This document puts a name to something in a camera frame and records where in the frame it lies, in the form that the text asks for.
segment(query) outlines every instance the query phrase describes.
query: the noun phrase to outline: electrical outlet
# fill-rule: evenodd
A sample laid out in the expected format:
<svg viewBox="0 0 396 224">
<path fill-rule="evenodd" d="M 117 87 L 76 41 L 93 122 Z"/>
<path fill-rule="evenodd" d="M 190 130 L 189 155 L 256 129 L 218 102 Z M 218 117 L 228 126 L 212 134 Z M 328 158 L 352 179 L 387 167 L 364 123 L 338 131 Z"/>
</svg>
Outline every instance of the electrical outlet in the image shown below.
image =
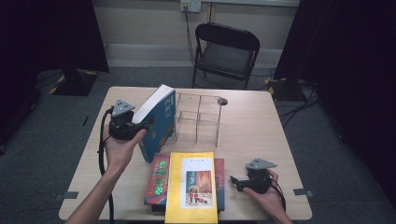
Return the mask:
<svg viewBox="0 0 396 224">
<path fill-rule="evenodd" d="M 180 11 L 201 12 L 201 1 L 180 0 Z"/>
<path fill-rule="evenodd" d="M 201 12 L 201 1 L 191 1 L 190 9 L 192 12 Z"/>
<path fill-rule="evenodd" d="M 180 11 L 190 11 L 191 1 L 189 0 L 180 0 Z"/>
</svg>

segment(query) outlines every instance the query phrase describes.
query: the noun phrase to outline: dark curtain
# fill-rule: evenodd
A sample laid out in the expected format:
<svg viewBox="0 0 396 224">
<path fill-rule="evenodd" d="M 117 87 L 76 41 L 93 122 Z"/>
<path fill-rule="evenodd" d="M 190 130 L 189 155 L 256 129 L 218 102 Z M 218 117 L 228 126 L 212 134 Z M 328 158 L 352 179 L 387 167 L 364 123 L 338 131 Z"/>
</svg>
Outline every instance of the dark curtain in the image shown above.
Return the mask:
<svg viewBox="0 0 396 224">
<path fill-rule="evenodd" d="M 65 67 L 108 72 L 91 0 L 1 1 L 0 127 L 40 72 Z"/>
<path fill-rule="evenodd" d="M 276 78 L 318 83 L 340 134 L 396 207 L 396 2 L 301 0 Z"/>
</svg>

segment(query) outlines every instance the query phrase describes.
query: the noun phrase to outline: handheld controller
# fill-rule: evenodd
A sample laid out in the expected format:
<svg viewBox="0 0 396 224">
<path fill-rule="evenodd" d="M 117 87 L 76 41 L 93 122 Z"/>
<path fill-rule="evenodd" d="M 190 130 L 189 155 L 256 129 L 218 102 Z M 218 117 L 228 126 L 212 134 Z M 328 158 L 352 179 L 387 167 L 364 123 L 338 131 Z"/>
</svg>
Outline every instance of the handheld controller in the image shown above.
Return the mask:
<svg viewBox="0 0 396 224">
<path fill-rule="evenodd" d="M 149 125 L 153 120 L 141 123 L 132 123 L 134 117 L 134 105 L 130 105 L 122 100 L 117 100 L 111 113 L 109 122 L 110 136 L 119 140 L 131 140 L 142 129 L 149 130 Z"/>
<path fill-rule="evenodd" d="M 238 191 L 242 191 L 247 187 L 253 189 L 257 193 L 264 194 L 272 185 L 272 179 L 266 168 L 270 168 L 268 161 L 255 159 L 246 164 L 248 180 L 238 180 L 230 176 L 231 181 L 235 184 Z"/>
</svg>

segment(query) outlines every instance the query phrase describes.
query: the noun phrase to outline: acrylic file holder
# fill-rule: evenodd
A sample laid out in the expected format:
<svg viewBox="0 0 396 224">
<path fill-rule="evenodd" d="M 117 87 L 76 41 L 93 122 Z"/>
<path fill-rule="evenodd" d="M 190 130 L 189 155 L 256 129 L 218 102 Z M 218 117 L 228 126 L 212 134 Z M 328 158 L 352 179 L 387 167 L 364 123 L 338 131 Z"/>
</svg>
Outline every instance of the acrylic file holder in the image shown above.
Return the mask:
<svg viewBox="0 0 396 224">
<path fill-rule="evenodd" d="M 221 97 L 177 94 L 176 140 L 200 146 L 218 146 Z"/>
</svg>

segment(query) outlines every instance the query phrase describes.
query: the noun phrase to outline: human hand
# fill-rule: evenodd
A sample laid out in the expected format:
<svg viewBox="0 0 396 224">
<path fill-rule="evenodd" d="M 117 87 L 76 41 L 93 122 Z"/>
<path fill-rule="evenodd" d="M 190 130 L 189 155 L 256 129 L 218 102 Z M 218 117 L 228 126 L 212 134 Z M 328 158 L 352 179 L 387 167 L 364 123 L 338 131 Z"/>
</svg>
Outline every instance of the human hand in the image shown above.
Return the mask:
<svg viewBox="0 0 396 224">
<path fill-rule="evenodd" d="M 109 137 L 109 127 L 107 124 L 103 131 L 103 139 L 109 137 L 105 142 L 107 170 L 109 168 L 114 168 L 117 171 L 123 172 L 131 161 L 132 155 L 134 154 L 134 147 L 143 139 L 146 132 L 145 129 L 140 130 L 132 140 L 122 141 Z"/>
<path fill-rule="evenodd" d="M 276 187 L 278 175 L 270 169 L 267 169 L 267 171 L 272 178 L 273 186 Z M 264 194 L 259 194 L 250 188 L 243 188 L 243 191 L 257 202 L 276 223 L 291 223 L 283 209 L 280 195 L 274 188 L 270 187 Z"/>
</svg>

